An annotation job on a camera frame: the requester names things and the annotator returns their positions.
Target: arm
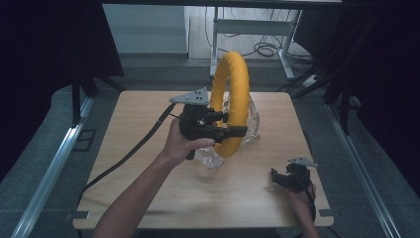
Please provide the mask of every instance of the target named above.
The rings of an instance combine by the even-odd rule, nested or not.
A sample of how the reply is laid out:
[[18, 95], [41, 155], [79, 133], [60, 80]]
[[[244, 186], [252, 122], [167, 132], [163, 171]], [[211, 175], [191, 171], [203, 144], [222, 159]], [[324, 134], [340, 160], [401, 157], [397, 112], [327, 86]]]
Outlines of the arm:
[[[311, 183], [312, 187], [308, 187], [312, 195], [315, 197], [315, 184]], [[296, 216], [297, 222], [302, 229], [304, 238], [319, 238], [318, 231], [312, 221], [311, 211], [309, 209], [309, 200], [304, 191], [295, 193], [285, 187], [281, 188], [290, 200], [293, 212]]]
[[130, 237], [170, 172], [191, 150], [213, 145], [212, 139], [185, 139], [179, 133], [178, 119], [173, 119], [163, 150], [111, 204], [99, 220], [93, 237]]

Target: person's right hand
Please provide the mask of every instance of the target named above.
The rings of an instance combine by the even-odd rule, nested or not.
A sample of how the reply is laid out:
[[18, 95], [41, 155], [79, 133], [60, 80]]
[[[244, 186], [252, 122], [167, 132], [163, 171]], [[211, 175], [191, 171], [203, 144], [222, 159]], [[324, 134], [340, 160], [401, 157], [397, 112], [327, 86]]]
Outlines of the person's right hand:
[[190, 151], [214, 145], [214, 140], [201, 138], [194, 141], [186, 139], [179, 131], [179, 119], [174, 118], [170, 124], [166, 143], [160, 155], [172, 167], [181, 164]]

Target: wall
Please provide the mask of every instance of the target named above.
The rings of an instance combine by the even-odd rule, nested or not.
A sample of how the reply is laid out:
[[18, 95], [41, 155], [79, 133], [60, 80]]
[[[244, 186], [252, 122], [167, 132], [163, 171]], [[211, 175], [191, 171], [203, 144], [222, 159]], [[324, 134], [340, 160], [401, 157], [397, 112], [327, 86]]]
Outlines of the wall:
[[183, 6], [103, 4], [119, 54], [187, 53]]

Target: wrist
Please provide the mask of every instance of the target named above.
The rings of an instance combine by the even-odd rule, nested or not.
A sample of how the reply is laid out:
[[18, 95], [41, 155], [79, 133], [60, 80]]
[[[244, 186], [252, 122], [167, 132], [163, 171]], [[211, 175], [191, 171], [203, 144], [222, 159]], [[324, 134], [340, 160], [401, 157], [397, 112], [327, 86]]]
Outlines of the wrist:
[[154, 160], [154, 164], [156, 164], [156, 166], [164, 172], [171, 172], [177, 166], [174, 159], [163, 152], [160, 152], [157, 155], [157, 158]]
[[300, 228], [302, 229], [303, 237], [318, 238], [319, 234], [314, 221], [312, 220], [309, 205], [293, 206], [293, 212]]

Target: metal bracket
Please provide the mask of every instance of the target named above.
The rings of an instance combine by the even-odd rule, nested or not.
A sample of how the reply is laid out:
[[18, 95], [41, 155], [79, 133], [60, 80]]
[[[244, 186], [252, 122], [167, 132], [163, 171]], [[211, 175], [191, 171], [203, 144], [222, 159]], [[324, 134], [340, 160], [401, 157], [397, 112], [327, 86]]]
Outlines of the metal bracket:
[[67, 213], [64, 217], [65, 221], [71, 221], [73, 219], [88, 219], [90, 217], [90, 211], [73, 211]]
[[295, 164], [295, 165], [299, 165], [299, 166], [308, 166], [308, 167], [318, 168], [318, 164], [315, 164], [315, 163], [309, 161], [308, 159], [305, 159], [305, 158], [302, 158], [302, 157], [288, 159], [288, 161]]
[[182, 103], [188, 105], [198, 105], [198, 106], [207, 106], [209, 104], [209, 96], [207, 88], [203, 87], [201, 89], [188, 92], [179, 96], [169, 98], [169, 102], [172, 103]]

